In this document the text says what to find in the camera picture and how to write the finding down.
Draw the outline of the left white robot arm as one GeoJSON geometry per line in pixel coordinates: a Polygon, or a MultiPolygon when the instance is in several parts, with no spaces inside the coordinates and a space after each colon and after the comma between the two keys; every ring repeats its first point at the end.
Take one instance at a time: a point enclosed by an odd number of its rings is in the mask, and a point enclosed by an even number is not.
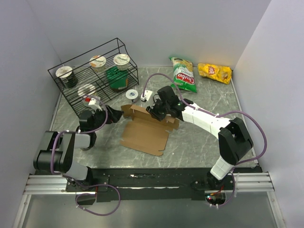
{"type": "Polygon", "coordinates": [[[84,110],[80,114],[76,132],[46,131],[33,160],[34,169],[61,174],[84,191],[93,188],[94,178],[90,167],[73,160],[74,149],[91,149],[97,139],[94,130],[105,124],[117,123],[124,112],[106,105],[106,110],[84,110]]]}

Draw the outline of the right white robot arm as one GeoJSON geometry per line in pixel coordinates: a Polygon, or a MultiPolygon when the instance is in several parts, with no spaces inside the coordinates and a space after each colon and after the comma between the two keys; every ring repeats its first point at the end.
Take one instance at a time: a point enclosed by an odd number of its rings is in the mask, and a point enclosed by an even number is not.
{"type": "Polygon", "coordinates": [[[220,156],[210,170],[208,185],[219,189],[224,184],[224,177],[254,145],[244,121],[238,117],[229,119],[208,114],[191,100],[178,98],[170,86],[159,89],[157,95],[159,98],[154,100],[152,91],[141,94],[141,101],[148,104],[146,111],[152,118],[162,121],[170,115],[194,124],[218,139],[220,156]]]}

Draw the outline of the brown cardboard box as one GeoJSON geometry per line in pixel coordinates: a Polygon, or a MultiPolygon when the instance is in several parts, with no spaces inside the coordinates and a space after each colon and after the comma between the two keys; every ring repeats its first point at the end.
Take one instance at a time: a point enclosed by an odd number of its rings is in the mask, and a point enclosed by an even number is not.
{"type": "Polygon", "coordinates": [[[153,156],[162,156],[169,132],[177,130],[180,121],[171,116],[158,121],[144,107],[134,104],[121,106],[123,117],[130,117],[122,133],[120,144],[153,156]]]}

